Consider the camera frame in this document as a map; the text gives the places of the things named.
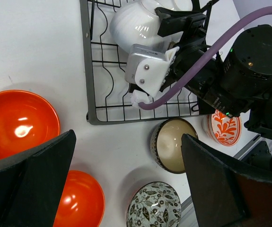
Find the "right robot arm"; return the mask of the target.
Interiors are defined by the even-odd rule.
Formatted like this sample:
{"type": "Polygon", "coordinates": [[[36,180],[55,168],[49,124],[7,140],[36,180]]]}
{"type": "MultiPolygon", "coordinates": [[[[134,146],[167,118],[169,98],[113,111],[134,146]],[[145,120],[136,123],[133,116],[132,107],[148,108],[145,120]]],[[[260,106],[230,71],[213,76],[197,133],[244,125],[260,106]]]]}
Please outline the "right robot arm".
{"type": "Polygon", "coordinates": [[[224,146],[233,146],[241,128],[237,117],[249,112],[245,127],[272,140],[272,26],[245,26],[272,14],[256,10],[233,25],[214,45],[205,42],[212,3],[199,11],[158,7],[161,37],[183,32],[174,63],[160,90],[178,84],[207,103],[215,113],[204,127],[224,146]]]}

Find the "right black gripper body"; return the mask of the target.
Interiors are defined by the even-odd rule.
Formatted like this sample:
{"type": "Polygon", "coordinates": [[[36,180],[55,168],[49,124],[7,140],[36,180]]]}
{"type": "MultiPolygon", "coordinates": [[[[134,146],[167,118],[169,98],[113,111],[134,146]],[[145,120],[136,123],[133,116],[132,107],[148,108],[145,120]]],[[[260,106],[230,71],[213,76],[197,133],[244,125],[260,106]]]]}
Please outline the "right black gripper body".
{"type": "MultiPolygon", "coordinates": [[[[206,44],[211,9],[212,7],[203,7],[197,11],[173,11],[162,7],[155,9],[160,20],[159,36],[182,33],[180,40],[172,45],[179,47],[179,50],[160,91],[181,79],[211,47],[206,44]]],[[[219,59],[212,58],[184,87],[192,92],[218,92],[218,78],[219,59]]]]}

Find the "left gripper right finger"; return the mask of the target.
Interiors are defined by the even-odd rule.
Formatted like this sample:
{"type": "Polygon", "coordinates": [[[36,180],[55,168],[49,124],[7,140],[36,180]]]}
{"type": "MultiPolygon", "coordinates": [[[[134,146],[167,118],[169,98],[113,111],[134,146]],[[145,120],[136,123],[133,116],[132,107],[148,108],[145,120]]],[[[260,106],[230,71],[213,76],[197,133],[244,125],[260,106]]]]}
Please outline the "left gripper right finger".
{"type": "Polygon", "coordinates": [[[238,160],[189,134],[181,151],[199,226],[272,227],[271,154],[238,160]]]}

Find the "black white patterned bowl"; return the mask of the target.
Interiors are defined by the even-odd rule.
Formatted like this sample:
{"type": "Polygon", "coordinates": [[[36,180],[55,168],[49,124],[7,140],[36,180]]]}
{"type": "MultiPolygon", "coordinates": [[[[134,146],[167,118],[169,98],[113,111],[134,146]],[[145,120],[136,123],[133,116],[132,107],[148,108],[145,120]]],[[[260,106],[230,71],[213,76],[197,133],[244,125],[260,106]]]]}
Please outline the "black white patterned bowl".
{"type": "Polygon", "coordinates": [[[148,183],[133,196],[126,213],[127,227],[177,227],[181,202],[175,189],[160,181],[148,183]]]}

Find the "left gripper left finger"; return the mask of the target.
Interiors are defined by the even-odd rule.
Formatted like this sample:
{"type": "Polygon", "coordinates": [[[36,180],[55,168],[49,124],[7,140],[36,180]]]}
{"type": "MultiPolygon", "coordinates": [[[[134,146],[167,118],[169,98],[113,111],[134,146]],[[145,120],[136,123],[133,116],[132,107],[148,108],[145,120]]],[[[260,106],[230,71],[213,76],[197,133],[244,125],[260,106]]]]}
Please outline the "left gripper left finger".
{"type": "Polygon", "coordinates": [[[76,145],[74,130],[0,160],[0,227],[51,227],[76,145]]]}

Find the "brown beige bowl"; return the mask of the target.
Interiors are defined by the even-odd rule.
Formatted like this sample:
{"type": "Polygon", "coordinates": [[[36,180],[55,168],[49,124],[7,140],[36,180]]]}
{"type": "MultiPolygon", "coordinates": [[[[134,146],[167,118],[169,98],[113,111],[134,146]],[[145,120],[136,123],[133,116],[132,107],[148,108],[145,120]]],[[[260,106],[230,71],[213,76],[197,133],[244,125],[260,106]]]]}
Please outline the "brown beige bowl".
{"type": "Polygon", "coordinates": [[[150,137],[149,148],[156,163],[173,174],[185,172],[181,152],[182,135],[198,138],[194,127],[182,118],[171,118],[160,123],[150,137]]]}

